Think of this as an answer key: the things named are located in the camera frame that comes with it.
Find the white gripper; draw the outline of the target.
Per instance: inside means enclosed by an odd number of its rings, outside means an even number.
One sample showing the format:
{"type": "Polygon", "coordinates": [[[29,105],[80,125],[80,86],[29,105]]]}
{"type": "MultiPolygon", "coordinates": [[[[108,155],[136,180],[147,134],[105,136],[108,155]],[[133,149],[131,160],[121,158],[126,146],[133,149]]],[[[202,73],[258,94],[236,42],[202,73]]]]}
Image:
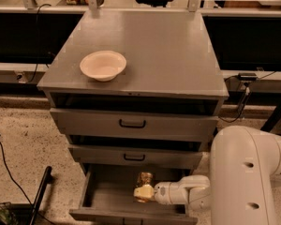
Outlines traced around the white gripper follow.
{"type": "Polygon", "coordinates": [[[155,185],[155,190],[151,185],[143,185],[134,189],[134,196],[143,200],[155,200],[158,203],[170,205],[178,204],[178,185],[174,182],[160,182],[155,185]]]}

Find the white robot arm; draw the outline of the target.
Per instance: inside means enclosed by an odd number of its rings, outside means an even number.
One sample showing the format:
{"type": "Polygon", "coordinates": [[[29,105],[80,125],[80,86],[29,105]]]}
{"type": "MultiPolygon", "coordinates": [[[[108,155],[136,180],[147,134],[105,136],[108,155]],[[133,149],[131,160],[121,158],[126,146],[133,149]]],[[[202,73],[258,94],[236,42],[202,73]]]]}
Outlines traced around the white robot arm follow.
{"type": "Polygon", "coordinates": [[[281,178],[281,136],[251,127],[225,127],[214,137],[210,175],[134,189],[141,202],[211,211],[212,225],[277,225],[271,179],[281,178]]]}

